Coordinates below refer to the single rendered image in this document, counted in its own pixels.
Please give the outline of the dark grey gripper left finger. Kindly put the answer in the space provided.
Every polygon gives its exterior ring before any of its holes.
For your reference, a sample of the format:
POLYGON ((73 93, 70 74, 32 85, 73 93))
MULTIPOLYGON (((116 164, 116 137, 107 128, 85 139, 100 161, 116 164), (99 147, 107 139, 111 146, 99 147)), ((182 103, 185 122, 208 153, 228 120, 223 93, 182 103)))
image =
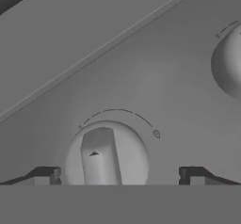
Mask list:
POLYGON ((36 167, 25 176, 17 177, 0 185, 60 185, 60 167, 36 167))

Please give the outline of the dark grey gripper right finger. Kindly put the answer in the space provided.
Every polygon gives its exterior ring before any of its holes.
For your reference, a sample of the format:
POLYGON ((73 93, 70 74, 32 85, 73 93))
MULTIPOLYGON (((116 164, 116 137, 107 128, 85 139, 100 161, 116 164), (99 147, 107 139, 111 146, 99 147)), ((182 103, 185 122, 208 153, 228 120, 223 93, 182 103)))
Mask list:
POLYGON ((179 185, 241 185, 218 177, 204 167, 179 167, 179 185))

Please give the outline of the grey round stove knob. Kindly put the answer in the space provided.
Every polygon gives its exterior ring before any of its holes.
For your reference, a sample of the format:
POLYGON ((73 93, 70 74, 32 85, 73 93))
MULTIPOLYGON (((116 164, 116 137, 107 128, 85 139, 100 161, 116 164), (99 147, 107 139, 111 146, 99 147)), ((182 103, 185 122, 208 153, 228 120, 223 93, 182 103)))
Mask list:
POLYGON ((241 99, 241 24, 218 43, 211 57, 211 72, 224 92, 241 99))
POLYGON ((110 120, 88 124, 72 139, 65 160, 71 185, 144 185, 146 146, 130 126, 110 120))

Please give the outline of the grey stove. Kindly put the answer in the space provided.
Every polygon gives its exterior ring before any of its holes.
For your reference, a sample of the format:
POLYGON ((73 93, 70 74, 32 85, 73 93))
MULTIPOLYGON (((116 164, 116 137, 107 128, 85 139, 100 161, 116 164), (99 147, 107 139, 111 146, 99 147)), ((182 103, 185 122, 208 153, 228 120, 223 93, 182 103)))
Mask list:
POLYGON ((183 166, 241 183, 241 101, 211 72, 241 0, 179 0, 0 122, 0 183, 38 166, 84 181, 83 135, 110 128, 124 184, 176 184, 183 166))

